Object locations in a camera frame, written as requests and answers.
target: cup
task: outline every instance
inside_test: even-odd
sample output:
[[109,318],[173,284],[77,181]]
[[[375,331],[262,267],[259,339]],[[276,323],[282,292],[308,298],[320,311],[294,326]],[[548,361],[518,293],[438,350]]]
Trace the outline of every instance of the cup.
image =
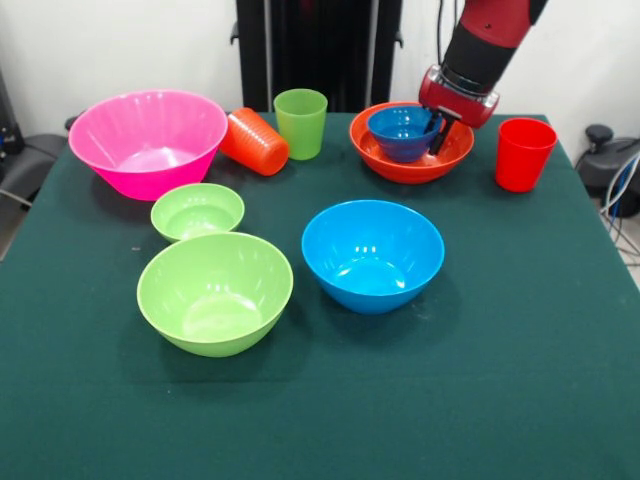
[[286,90],[273,100],[278,131],[289,144],[290,158],[309,160],[320,153],[327,104],[327,97],[307,88]]
[[278,173],[289,157],[289,146],[284,138],[246,107],[229,114],[229,128],[220,151],[265,176]]
[[533,118],[512,118],[500,125],[496,182],[514,193],[529,192],[558,141],[556,132]]

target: blue bowl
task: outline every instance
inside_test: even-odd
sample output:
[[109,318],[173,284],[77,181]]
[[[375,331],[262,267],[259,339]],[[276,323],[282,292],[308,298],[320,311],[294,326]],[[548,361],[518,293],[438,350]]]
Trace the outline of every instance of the blue bowl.
[[431,146],[442,117],[425,132],[431,112],[420,106],[389,107],[369,117],[367,127],[380,148],[394,162],[411,163],[418,160]]
[[320,285],[357,313],[385,313],[416,297],[444,261],[438,229],[397,203],[357,200],[316,215],[302,254]]

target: orange cup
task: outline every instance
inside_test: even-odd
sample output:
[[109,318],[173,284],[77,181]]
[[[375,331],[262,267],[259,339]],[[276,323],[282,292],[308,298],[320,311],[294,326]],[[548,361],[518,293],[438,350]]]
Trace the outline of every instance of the orange cup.
[[261,175],[274,175],[287,163],[289,145],[250,108],[229,114],[229,129],[220,150]]

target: black metal stand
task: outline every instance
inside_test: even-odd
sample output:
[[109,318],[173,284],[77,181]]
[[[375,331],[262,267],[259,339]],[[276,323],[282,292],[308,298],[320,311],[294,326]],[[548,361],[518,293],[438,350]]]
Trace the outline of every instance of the black metal stand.
[[[236,0],[244,104],[267,110],[268,97],[290,88],[324,93],[329,111],[359,112],[389,100],[401,0],[379,0],[371,90],[367,91],[373,0]],[[269,23],[269,34],[265,25]],[[271,51],[271,92],[267,52]]]

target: green bowl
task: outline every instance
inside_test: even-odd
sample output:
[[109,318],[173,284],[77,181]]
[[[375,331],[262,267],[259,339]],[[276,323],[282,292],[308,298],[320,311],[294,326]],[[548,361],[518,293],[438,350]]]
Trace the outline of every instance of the green bowl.
[[160,197],[151,209],[151,223],[170,242],[230,232],[243,216],[244,202],[240,195],[213,183],[175,188]]
[[292,290],[293,272],[280,250],[252,235],[221,233],[156,255],[138,281],[138,307],[174,345],[227,357],[273,328]]

